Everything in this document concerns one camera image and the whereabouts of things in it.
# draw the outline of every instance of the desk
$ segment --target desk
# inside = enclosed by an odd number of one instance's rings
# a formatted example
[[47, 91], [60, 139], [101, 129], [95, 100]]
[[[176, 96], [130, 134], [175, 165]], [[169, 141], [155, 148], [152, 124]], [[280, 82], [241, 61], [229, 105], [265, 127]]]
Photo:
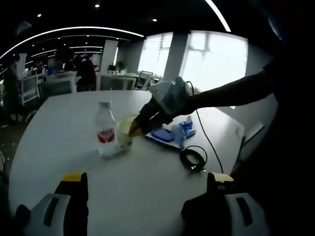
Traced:
[[[29, 123], [12, 164], [9, 201], [33, 208], [53, 193], [64, 174], [86, 171], [89, 180], [88, 235], [176, 235], [183, 203], [206, 191], [207, 173], [190, 174], [178, 152], [137, 137], [129, 154], [106, 160], [95, 154], [98, 101], [112, 101], [115, 118], [134, 114], [151, 98], [147, 91], [93, 91], [49, 97]], [[200, 112], [223, 169], [230, 173], [243, 125], [216, 108]], [[196, 114], [189, 144], [205, 148], [208, 171], [220, 172]]]
[[55, 76], [57, 79], [61, 79], [65, 77], [75, 77], [77, 73], [77, 71], [65, 71], [62, 73], [56, 73]]
[[78, 82], [79, 79], [80, 79], [80, 77], [78, 77], [78, 76], [76, 76], [76, 77], [74, 77], [74, 76], [73, 77], [61, 77], [61, 78], [56, 78], [55, 76], [49, 76], [46, 84], [51, 85], [51, 84], [56, 84], [56, 83], [69, 82], [71, 93], [76, 93], [77, 92], [76, 83]]
[[134, 88], [134, 85], [136, 83], [137, 78], [135, 76], [129, 76], [129, 75], [116, 75], [116, 74], [96, 74], [96, 90], [100, 90], [101, 86], [101, 80], [122, 80], [123, 81], [123, 87], [122, 90], [128, 89], [128, 82], [131, 81], [131, 88]]

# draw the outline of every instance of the plastic water bottle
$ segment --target plastic water bottle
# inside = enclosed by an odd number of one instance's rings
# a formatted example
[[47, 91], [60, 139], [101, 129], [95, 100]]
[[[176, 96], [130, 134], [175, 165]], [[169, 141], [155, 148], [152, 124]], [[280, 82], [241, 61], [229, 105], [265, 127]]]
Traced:
[[175, 124], [171, 128], [171, 132], [174, 134], [174, 142], [179, 146], [179, 148], [184, 147], [185, 132], [180, 124]]
[[114, 146], [116, 122], [110, 110], [111, 102], [99, 102], [96, 114], [98, 150], [100, 154], [110, 154]]

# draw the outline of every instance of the white pillar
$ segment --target white pillar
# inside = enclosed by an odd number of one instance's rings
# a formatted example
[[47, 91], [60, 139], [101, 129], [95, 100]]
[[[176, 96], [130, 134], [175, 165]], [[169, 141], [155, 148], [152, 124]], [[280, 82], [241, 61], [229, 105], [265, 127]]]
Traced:
[[47, 65], [48, 65], [48, 67], [54, 68], [54, 67], [55, 67], [55, 64], [56, 64], [55, 57], [48, 58], [48, 60], [47, 60]]
[[19, 79], [26, 76], [25, 74], [25, 62], [26, 62], [26, 53], [20, 53], [20, 60], [16, 63], [16, 73]]
[[102, 54], [102, 63], [100, 66], [101, 74], [106, 74], [108, 65], [113, 64], [117, 46], [118, 46], [118, 41], [113, 41], [113, 40], [105, 41], [103, 54]]
[[180, 73], [189, 38], [188, 33], [174, 33], [164, 71], [164, 80], [174, 80]]
[[100, 68], [101, 58], [102, 58], [101, 54], [93, 54], [92, 55], [92, 62], [93, 62], [94, 65], [97, 65], [98, 68]]

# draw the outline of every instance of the window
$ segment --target window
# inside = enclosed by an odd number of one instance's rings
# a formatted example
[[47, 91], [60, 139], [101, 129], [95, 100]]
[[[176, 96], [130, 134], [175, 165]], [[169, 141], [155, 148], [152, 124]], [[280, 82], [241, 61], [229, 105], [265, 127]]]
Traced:
[[163, 77], [172, 38], [172, 32], [147, 37], [143, 43], [138, 71], [150, 71]]
[[227, 33], [191, 32], [180, 76], [200, 91], [245, 76], [248, 41]]

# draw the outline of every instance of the office chair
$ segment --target office chair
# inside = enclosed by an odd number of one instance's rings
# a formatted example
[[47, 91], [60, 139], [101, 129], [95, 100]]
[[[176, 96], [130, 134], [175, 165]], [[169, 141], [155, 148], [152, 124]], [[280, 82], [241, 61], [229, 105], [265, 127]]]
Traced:
[[149, 77], [153, 75], [153, 72], [149, 71], [141, 71], [140, 75], [137, 77], [137, 82], [135, 85], [136, 89], [142, 89], [146, 81], [149, 79]]

